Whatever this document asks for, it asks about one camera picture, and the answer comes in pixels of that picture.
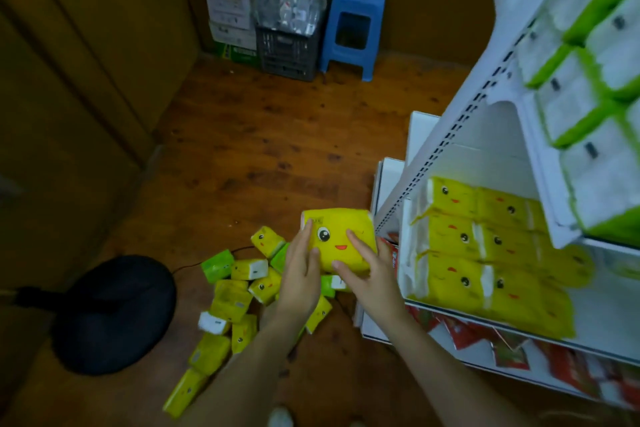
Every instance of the person's left hand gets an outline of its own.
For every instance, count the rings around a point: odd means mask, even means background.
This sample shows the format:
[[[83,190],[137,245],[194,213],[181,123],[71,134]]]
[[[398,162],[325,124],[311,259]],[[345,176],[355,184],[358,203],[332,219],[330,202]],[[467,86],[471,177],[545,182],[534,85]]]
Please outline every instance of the person's left hand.
[[[320,299],[320,251],[308,252],[313,226],[308,220],[287,248],[276,317],[291,321],[296,333],[304,326]]]

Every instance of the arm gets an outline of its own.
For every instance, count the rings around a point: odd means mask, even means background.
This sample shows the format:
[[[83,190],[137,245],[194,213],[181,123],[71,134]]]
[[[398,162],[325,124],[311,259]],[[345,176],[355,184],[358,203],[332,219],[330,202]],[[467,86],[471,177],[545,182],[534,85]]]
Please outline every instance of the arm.
[[[267,425],[278,372],[320,297],[319,251],[307,253],[311,230],[309,221],[287,249],[273,318],[197,398],[182,425]]]
[[[333,268],[396,347],[441,422],[448,427],[532,424],[516,407],[442,349],[408,314],[387,245],[378,239],[379,255],[376,255],[352,232],[347,232],[347,236],[371,266],[370,277],[357,277],[339,261],[333,262]]]

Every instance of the shelf unit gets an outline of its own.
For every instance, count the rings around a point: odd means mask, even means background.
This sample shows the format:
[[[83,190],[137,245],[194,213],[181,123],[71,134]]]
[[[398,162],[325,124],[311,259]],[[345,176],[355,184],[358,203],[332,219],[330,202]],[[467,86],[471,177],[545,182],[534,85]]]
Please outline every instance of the shelf unit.
[[[526,36],[544,0],[495,0],[496,21],[487,48],[450,102],[443,116],[414,112],[410,120],[406,160],[379,166],[372,197],[374,226],[379,236],[399,235],[399,285],[406,297],[412,286],[412,267],[406,248],[411,228],[407,216],[413,190],[430,175],[441,176],[539,199],[552,243],[588,246],[597,262],[593,283],[569,291],[575,309],[574,339],[558,341],[519,331],[509,325],[407,301],[423,309],[466,321],[511,330],[542,341],[556,342],[591,355],[640,365],[640,282],[610,273],[602,253],[640,256],[640,250],[584,236],[568,204],[569,191],[561,172],[559,153],[548,145],[536,113],[534,95],[525,89],[515,61],[515,47]],[[366,314],[365,337],[386,341]],[[488,344],[455,351],[448,335],[436,328],[432,336],[456,358],[470,366],[538,383],[552,389],[579,394],[559,385],[531,344],[532,371],[520,372],[494,366]],[[615,385],[604,385],[603,401],[626,406]]]

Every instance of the black round base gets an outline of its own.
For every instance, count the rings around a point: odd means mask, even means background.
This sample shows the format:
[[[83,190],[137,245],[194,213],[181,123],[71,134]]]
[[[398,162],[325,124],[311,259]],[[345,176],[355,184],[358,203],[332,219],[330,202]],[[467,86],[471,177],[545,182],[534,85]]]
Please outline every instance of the black round base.
[[[68,294],[115,305],[106,314],[60,312],[55,318],[53,351],[67,369],[82,375],[115,373],[145,356],[169,327],[177,297],[171,272],[141,255],[100,264]]]

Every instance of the hand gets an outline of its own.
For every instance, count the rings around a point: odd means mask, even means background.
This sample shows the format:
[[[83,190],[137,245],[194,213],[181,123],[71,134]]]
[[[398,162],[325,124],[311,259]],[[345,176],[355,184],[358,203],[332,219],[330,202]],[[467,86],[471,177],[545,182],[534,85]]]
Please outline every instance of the hand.
[[[404,321],[409,317],[391,264],[391,251],[382,238],[376,238],[378,243],[376,255],[351,230],[347,230],[347,237],[362,258],[367,261],[371,273],[368,278],[358,277],[344,262],[337,260],[332,262],[333,269],[356,294],[367,314],[387,333],[397,321]]]
[[[302,329],[320,299],[320,250],[308,252],[312,221],[298,232],[287,248],[276,317],[292,321],[296,334]]]

